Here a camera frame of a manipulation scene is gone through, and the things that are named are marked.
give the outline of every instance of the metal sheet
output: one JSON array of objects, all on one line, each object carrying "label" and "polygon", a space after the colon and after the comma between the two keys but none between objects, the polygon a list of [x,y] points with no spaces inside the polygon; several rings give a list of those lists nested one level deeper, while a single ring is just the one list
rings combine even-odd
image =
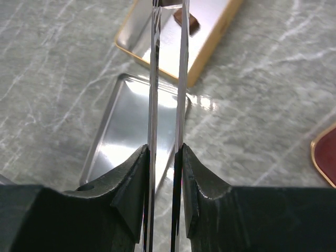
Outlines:
[{"label": "metal sheet", "polygon": [[0,174],[0,185],[14,185],[14,183]]},{"label": "metal sheet", "polygon": [[[84,164],[80,185],[124,162],[147,143],[149,82],[135,76],[118,77],[97,136]],[[177,89],[159,83],[155,189],[167,168],[175,140]]]},{"label": "metal sheet", "polygon": [[[190,37],[188,70],[229,3],[230,0],[190,1],[190,14],[198,20],[200,27]],[[147,64],[151,53],[151,4],[152,1],[137,0],[116,38],[117,46]],[[181,27],[174,20],[175,11],[162,10],[159,68],[178,78]]]}]

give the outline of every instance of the red tray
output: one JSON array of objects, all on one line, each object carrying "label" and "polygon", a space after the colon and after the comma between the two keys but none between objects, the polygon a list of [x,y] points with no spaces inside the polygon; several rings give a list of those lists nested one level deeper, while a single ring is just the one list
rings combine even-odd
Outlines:
[{"label": "red tray", "polygon": [[311,142],[311,158],[316,169],[336,188],[336,123]]}]

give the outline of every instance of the tray rim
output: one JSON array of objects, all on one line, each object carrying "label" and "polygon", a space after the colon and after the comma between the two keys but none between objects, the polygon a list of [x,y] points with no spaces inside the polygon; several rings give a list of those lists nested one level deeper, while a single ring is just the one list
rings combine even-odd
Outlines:
[{"label": "tray rim", "polygon": [[[91,160],[90,164],[92,164],[95,160],[95,157],[97,157],[97,155],[98,155],[97,149],[99,148],[99,146],[101,144],[101,141],[102,141],[101,137],[106,132],[106,128],[108,126],[107,122],[109,121],[109,119],[111,117],[111,114],[112,114],[112,111],[114,109],[115,99],[118,97],[118,92],[116,92],[117,83],[118,83],[119,80],[124,80],[124,79],[135,79],[139,82],[142,82],[145,85],[148,85],[148,86],[150,85],[149,79],[147,79],[146,77],[139,77],[139,76],[136,76],[136,75],[131,75],[129,73],[122,73],[122,74],[118,75],[118,77],[116,78],[116,81],[115,81],[115,86],[113,87],[113,89],[111,91],[111,94],[109,95],[109,100],[108,100],[106,108],[104,110],[102,119],[100,121],[100,124],[99,124],[97,130],[96,130],[96,134],[94,136],[95,138],[93,139],[92,144],[90,145],[89,151],[87,152],[87,155],[86,155],[83,167],[82,167],[82,171],[81,171],[81,176],[80,176],[80,179],[79,179],[79,185],[84,185],[84,184],[87,184],[87,183],[90,182],[89,181],[89,176],[91,174],[92,169],[91,169],[91,165],[90,165],[89,168],[87,168],[88,167],[88,161]],[[162,83],[160,81],[159,81],[159,89],[164,90],[164,91],[169,92],[169,93],[172,93],[174,95],[177,95],[177,87]],[[185,100],[186,100],[186,109],[185,109],[185,117],[186,117],[188,115],[188,111],[189,111],[189,108],[191,106],[191,100],[189,98],[188,93],[186,94]],[[173,155],[173,150],[174,150],[174,143],[172,144],[172,146],[169,150],[168,162],[170,161],[170,159]],[[164,173],[163,173],[162,177],[160,178],[160,181],[159,181],[158,186],[157,186],[158,188],[159,188],[159,186],[162,182],[163,176],[164,176],[167,168],[168,168],[168,163],[166,164],[166,167],[164,169]]]},{"label": "tray rim", "polygon": [[331,126],[329,126],[328,128],[326,128],[325,130],[323,130],[320,134],[318,134],[318,136],[311,141],[310,143],[310,155],[311,155],[311,159],[312,162],[315,166],[315,168],[318,170],[318,172],[324,177],[325,180],[327,180],[327,182],[334,188],[336,188],[336,185],[328,178],[328,176],[323,172],[323,170],[319,167],[319,165],[316,162],[315,159],[315,149],[316,149],[316,145],[317,143],[323,138],[325,137],[328,133],[330,133],[332,130],[334,130],[336,128],[336,122],[333,123]]}]

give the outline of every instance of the marble countertop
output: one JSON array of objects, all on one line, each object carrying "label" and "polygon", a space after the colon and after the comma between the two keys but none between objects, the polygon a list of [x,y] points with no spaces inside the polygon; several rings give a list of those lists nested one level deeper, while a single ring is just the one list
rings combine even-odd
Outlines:
[{"label": "marble countertop", "polygon": [[[148,74],[113,43],[131,4],[0,0],[2,175],[78,186],[117,76]],[[328,186],[309,145],[336,121],[335,13],[333,0],[243,3],[186,120],[185,142],[228,183]],[[157,193],[154,251],[169,249],[172,173]]]}]

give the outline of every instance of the metal blade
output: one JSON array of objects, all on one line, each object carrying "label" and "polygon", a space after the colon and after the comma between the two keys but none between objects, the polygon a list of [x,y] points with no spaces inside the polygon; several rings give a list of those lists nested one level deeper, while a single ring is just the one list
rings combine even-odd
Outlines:
[{"label": "metal blade", "polygon": [[159,50],[161,31],[161,7],[159,0],[153,1],[152,31],[151,31],[151,73],[148,118],[148,146],[150,151],[150,165],[148,190],[145,192],[145,206],[143,219],[143,252],[153,251],[154,225],[154,196],[155,196],[155,162],[158,132],[158,88],[159,88]]},{"label": "metal blade", "polygon": [[178,75],[178,95],[175,128],[175,160],[174,160],[174,185],[172,208],[172,236],[171,252],[179,252],[180,249],[180,208],[181,208],[181,184],[182,184],[182,147],[185,117],[185,97],[188,76],[189,58],[189,3],[182,3],[182,33],[180,49],[180,71]]}]

